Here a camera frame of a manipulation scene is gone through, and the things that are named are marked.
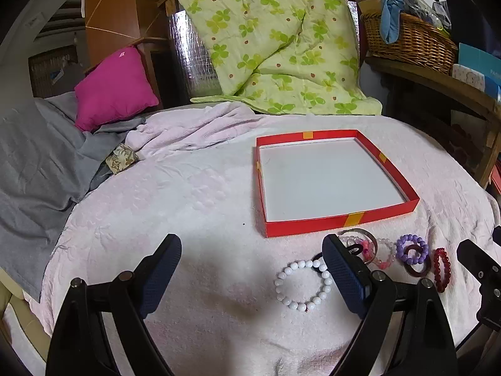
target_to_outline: yellow tape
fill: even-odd
[[[364,212],[350,213],[346,218],[344,226],[347,227],[358,225],[362,220],[362,216],[364,216]]]

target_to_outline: green floral quilt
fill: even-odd
[[[207,48],[222,96],[270,114],[381,114],[358,86],[345,0],[179,0]]]

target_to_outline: blue cloth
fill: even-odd
[[[379,33],[381,38],[392,44],[397,41],[400,34],[400,11],[404,9],[403,0],[382,0],[381,25]]]

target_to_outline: screw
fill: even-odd
[[[74,278],[73,280],[71,280],[70,285],[72,288],[77,288],[82,285],[82,279],[79,277]]]
[[[118,279],[120,281],[128,281],[132,278],[132,272],[131,271],[123,271],[118,275]]]
[[[383,281],[386,278],[386,274],[384,274],[382,271],[376,270],[372,273],[372,277],[374,278],[374,280]]]
[[[423,286],[425,286],[426,288],[432,288],[433,287],[433,283],[430,280],[428,280],[427,278],[423,278],[421,280],[421,284]]]

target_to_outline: pink towel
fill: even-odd
[[[129,132],[125,144],[144,160],[230,140],[256,128],[261,120],[242,102],[159,112]]]

